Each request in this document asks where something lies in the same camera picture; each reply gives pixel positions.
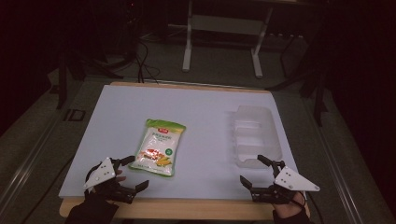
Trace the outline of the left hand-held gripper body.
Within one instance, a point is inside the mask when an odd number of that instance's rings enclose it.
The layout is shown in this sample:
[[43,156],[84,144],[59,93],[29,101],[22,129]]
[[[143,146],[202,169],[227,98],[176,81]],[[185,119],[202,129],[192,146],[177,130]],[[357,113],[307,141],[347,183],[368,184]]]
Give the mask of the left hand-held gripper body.
[[117,183],[117,171],[121,159],[105,158],[98,165],[93,166],[87,173],[85,183],[83,185],[84,196],[89,193],[96,192],[103,195],[106,200],[131,203],[136,195],[135,189],[125,188]]

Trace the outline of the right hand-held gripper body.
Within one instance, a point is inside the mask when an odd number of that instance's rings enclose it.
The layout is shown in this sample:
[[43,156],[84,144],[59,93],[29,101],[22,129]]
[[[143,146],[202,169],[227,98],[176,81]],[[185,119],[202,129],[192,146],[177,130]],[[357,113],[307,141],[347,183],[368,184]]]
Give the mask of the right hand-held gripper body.
[[320,191],[320,187],[290,169],[283,161],[273,161],[274,182],[267,188],[252,185],[250,194],[254,203],[287,204],[296,192]]

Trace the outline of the clear plastic tray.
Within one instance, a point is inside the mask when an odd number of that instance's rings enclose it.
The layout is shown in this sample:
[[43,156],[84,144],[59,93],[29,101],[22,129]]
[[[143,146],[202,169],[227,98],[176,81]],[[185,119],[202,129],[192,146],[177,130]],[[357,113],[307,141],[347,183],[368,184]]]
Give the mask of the clear plastic tray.
[[240,168],[264,169],[257,159],[263,155],[270,161],[283,157],[276,124],[268,107],[240,105],[233,115],[233,145],[236,164]]

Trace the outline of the white green food packet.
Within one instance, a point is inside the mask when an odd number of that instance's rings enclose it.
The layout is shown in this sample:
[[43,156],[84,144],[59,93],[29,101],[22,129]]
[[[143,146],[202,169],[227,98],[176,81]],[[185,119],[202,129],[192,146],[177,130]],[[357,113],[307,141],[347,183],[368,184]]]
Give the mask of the white green food packet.
[[139,169],[162,176],[172,176],[175,171],[177,146],[186,130],[182,124],[162,120],[147,119],[146,131],[131,169]]

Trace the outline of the person's right hand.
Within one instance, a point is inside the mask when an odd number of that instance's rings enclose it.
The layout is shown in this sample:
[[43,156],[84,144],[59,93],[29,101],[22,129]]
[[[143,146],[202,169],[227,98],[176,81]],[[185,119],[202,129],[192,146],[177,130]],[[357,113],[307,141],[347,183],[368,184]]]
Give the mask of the person's right hand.
[[287,204],[274,204],[273,207],[280,218],[288,218],[298,215],[303,211],[305,206],[305,197],[298,191],[294,194],[293,199]]

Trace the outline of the person's left black sleeve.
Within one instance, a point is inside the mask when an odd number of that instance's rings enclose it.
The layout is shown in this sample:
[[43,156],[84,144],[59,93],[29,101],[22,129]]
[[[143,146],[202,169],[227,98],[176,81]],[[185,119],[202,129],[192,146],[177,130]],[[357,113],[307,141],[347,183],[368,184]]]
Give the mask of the person's left black sleeve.
[[70,210],[64,224],[110,224],[118,209],[103,195],[91,192],[83,203]]

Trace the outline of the person's black sleeve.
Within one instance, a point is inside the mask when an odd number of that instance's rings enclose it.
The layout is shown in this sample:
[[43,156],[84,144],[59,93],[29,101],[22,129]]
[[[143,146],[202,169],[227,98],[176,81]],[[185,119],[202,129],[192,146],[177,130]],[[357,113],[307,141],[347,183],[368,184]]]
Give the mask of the person's black sleeve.
[[280,217],[276,210],[274,210],[273,219],[275,224],[310,224],[310,219],[304,210],[289,217]]
[[70,210],[64,224],[110,224],[118,209],[103,195],[91,192],[83,203]]

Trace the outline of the person's right black sleeve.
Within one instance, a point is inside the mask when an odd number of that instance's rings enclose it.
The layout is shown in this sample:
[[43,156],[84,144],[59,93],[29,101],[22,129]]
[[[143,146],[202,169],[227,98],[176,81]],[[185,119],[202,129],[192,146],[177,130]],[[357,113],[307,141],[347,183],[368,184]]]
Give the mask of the person's right black sleeve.
[[280,217],[276,210],[274,210],[273,219],[275,224],[310,224],[310,219],[304,210],[289,217]]

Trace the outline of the wooden table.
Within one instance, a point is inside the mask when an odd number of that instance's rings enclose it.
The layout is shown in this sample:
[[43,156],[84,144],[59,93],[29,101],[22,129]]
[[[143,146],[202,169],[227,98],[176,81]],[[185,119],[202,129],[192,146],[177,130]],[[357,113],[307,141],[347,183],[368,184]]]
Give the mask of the wooden table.
[[[205,87],[168,86],[156,84],[112,83],[113,86],[165,87],[168,89],[186,89],[203,91],[238,91],[269,93],[268,91],[232,90]],[[154,218],[154,219],[221,219],[221,220],[265,220],[271,217],[272,208],[266,203],[254,203],[251,196],[247,200],[228,199],[151,199],[143,198],[139,193],[131,204],[123,203],[116,214],[118,218]],[[62,216],[68,216],[73,206],[83,200],[78,197],[62,198],[60,208]]]

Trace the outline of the black floor socket plate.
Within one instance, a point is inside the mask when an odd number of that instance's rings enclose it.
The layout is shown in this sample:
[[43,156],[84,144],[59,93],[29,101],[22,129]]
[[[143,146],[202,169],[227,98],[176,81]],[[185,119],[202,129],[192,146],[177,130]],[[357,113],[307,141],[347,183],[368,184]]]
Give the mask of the black floor socket plate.
[[83,121],[86,116],[85,110],[68,109],[64,115],[64,121]]

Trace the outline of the white table mat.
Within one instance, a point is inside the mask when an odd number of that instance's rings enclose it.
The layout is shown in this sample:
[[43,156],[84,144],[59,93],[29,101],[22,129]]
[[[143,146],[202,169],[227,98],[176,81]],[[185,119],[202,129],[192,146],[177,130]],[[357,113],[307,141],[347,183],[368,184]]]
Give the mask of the white table mat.
[[268,167],[240,168],[235,162],[231,117],[241,105],[272,111],[283,160],[296,163],[269,93],[203,91],[165,87],[104,86],[77,154],[64,180],[60,197],[78,197],[89,170],[105,158],[122,159],[138,150],[147,119],[163,119],[186,126],[177,146],[175,173],[171,177],[124,169],[127,187],[148,181],[141,197],[151,199],[247,200],[250,193],[241,176],[254,185],[273,181]]

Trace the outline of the black metal stand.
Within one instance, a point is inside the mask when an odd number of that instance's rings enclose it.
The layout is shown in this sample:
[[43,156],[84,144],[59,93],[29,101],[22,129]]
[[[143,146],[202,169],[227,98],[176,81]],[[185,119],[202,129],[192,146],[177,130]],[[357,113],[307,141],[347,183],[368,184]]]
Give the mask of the black metal stand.
[[302,81],[303,85],[299,89],[300,96],[309,98],[312,94],[315,94],[313,118],[319,127],[322,126],[321,113],[327,110],[323,102],[327,71],[325,70],[324,64],[321,63],[318,56],[316,56],[316,53],[319,52],[319,45],[322,37],[322,31],[316,31],[304,55],[296,68],[291,71],[287,80],[266,88],[268,91],[280,91],[291,84]]

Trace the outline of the metal floor rail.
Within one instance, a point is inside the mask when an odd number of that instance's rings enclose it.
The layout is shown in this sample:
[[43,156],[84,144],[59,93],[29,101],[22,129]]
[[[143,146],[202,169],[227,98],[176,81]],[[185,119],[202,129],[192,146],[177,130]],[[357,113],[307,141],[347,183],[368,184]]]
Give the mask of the metal floor rail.
[[50,117],[49,123],[37,138],[33,148],[29,151],[27,157],[12,176],[5,190],[0,194],[0,208],[6,209],[18,196],[21,188],[29,178],[30,173],[32,173],[36,160],[41,154],[44,145],[47,143],[51,132],[56,128],[58,123],[63,120],[65,114],[65,109],[56,110],[55,114]]
[[337,163],[336,157],[332,152],[330,142],[325,136],[323,128],[318,125],[318,122],[314,118],[314,104],[310,100],[303,100],[304,108],[310,118],[310,122],[315,127],[316,132],[320,138],[321,145],[324,150],[326,162],[330,170],[332,181],[337,189],[337,193],[342,202],[349,224],[363,224],[361,214],[355,204],[355,201],[351,195],[349,186],[343,177],[340,166]]

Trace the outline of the white metal desk frame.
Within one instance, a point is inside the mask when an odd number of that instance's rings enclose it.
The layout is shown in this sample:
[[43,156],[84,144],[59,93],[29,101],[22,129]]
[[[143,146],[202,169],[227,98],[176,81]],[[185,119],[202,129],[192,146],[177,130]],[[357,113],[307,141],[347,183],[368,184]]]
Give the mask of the white metal desk frame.
[[256,78],[262,78],[262,66],[259,52],[262,48],[262,41],[266,35],[269,21],[273,14],[273,7],[268,7],[262,21],[227,18],[219,16],[200,15],[193,13],[193,0],[189,0],[187,17],[187,38],[183,57],[182,71],[189,72],[191,67],[193,30],[209,31],[218,33],[229,33],[238,35],[255,35],[258,37],[257,44],[250,50],[252,64]]

